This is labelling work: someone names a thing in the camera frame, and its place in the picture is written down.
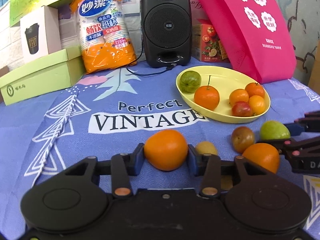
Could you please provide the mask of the light green shoe box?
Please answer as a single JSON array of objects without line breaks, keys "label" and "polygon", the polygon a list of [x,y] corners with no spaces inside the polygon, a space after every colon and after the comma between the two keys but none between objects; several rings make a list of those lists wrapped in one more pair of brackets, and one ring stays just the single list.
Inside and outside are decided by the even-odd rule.
[{"label": "light green shoe box", "polygon": [[11,105],[75,85],[86,73],[81,48],[69,47],[12,70],[1,77],[1,95]]}]

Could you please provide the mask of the small orange tangerine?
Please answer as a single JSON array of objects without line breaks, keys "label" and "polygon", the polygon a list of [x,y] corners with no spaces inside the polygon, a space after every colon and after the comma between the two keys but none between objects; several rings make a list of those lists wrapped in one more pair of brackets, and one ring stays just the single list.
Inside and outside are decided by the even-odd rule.
[{"label": "small orange tangerine", "polygon": [[229,95],[229,104],[233,107],[237,102],[248,102],[249,94],[245,89],[236,89]]}]

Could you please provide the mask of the small yellow-orange citrus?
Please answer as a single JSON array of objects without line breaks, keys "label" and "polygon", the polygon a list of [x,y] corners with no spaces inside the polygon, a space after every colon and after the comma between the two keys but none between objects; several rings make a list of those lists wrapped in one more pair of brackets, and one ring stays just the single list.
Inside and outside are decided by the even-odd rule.
[{"label": "small yellow-orange citrus", "polygon": [[253,116],[263,114],[266,109],[265,100],[259,95],[250,97],[248,104],[251,107]]}]

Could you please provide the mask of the round green apple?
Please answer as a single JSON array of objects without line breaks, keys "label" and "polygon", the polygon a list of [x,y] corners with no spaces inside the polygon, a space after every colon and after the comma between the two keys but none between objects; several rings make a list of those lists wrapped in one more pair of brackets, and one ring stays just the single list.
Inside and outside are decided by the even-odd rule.
[{"label": "round green apple", "polygon": [[289,129],[281,122],[269,120],[263,123],[260,128],[259,137],[261,140],[289,139]]}]

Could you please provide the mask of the blue printed tablecloth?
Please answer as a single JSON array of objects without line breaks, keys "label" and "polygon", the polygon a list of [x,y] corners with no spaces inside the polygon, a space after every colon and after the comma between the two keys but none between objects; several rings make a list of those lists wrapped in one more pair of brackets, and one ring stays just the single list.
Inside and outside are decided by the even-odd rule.
[{"label": "blue printed tablecloth", "polygon": [[[22,196],[36,176],[41,183],[87,156],[98,160],[131,153],[160,129],[176,129],[187,143],[210,141],[223,160],[232,160],[234,124],[210,120],[192,110],[176,88],[176,76],[203,65],[192,59],[161,75],[138,77],[125,68],[85,75],[76,85],[10,106],[1,103],[1,233],[17,239],[25,232],[20,212]],[[247,125],[255,136],[266,120],[290,123],[304,113],[319,111],[319,95],[298,80],[263,85],[271,99],[268,112]],[[310,194],[311,215],[306,230],[319,239],[319,175],[296,174],[281,157],[278,174]],[[184,164],[162,172],[147,161],[133,177],[133,189],[199,188]]]}]

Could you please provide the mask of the red tomato cracker box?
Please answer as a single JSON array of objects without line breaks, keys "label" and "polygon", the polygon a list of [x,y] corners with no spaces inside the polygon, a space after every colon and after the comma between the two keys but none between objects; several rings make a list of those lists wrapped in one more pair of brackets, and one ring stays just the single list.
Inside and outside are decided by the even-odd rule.
[{"label": "red tomato cracker box", "polygon": [[193,25],[192,56],[201,62],[229,62],[225,48],[210,20],[198,19]]}]

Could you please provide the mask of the white coffee cup box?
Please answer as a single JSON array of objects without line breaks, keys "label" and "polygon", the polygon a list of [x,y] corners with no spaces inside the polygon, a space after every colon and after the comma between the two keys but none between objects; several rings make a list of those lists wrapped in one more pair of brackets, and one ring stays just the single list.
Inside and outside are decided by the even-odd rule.
[{"label": "white coffee cup box", "polygon": [[20,19],[24,63],[61,50],[58,10],[42,6]]}]

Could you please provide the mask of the orange mandarin with long stem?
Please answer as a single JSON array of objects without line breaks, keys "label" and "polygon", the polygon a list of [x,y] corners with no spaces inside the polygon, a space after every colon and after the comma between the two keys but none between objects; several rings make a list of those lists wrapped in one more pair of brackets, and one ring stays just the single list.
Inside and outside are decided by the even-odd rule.
[{"label": "orange mandarin with long stem", "polygon": [[195,91],[194,102],[203,108],[213,111],[220,103],[220,94],[216,88],[210,85],[210,77],[207,85],[201,86]]}]

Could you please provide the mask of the large green guava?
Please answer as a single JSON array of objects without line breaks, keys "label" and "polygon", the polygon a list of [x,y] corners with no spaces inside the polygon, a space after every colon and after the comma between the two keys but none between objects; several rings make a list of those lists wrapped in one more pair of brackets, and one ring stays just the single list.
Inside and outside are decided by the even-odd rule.
[{"label": "large green guava", "polygon": [[201,85],[202,79],[198,72],[189,70],[180,77],[180,89],[186,93],[194,93]]}]

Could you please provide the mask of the dark red-green plum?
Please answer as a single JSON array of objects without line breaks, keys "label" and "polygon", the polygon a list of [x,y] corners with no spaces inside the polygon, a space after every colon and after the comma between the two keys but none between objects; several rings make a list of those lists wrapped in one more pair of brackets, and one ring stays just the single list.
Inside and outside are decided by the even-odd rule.
[{"label": "dark red-green plum", "polygon": [[234,150],[242,154],[249,146],[255,143],[255,136],[250,128],[240,126],[232,132],[231,141]]}]

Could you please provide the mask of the black speaker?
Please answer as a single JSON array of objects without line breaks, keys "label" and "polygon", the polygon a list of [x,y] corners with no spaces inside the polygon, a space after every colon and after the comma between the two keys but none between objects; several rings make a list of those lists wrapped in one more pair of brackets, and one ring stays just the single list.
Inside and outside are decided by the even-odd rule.
[{"label": "black speaker", "polygon": [[140,0],[140,14],[149,66],[187,65],[193,30],[189,0]]}]

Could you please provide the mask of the orange mandarin short stem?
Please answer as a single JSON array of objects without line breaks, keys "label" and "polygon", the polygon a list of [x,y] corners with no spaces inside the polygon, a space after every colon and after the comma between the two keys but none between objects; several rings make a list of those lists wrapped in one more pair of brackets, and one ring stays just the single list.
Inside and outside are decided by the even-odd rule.
[{"label": "orange mandarin short stem", "polygon": [[256,83],[256,82],[249,83],[245,87],[245,90],[248,93],[250,98],[254,95],[260,96],[262,98],[265,97],[265,90],[264,90],[263,86],[259,83]]}]

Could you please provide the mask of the brown cardboard box right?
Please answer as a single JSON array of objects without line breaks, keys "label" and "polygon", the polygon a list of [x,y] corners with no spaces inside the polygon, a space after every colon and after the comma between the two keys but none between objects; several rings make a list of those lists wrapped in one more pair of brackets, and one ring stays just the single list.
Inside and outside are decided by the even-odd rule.
[{"label": "brown cardboard box right", "polygon": [[308,87],[317,94],[320,93],[320,40],[318,41],[315,61],[310,75]]}]

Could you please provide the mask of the tall orange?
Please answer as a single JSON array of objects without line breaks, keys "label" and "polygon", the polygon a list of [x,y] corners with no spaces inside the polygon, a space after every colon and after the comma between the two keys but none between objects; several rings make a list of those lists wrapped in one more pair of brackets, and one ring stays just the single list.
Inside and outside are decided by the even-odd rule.
[{"label": "tall orange", "polygon": [[144,144],[148,162],[161,171],[173,171],[183,165],[188,154],[184,136],[173,129],[159,131]]}]

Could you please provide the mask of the large orange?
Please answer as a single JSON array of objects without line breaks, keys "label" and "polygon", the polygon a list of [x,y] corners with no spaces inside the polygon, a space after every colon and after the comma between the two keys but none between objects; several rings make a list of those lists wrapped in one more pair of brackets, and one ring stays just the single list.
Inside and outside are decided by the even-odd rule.
[{"label": "large orange", "polygon": [[274,146],[266,143],[256,143],[249,146],[243,152],[242,156],[272,173],[277,173],[280,165],[280,154],[278,150]]}]

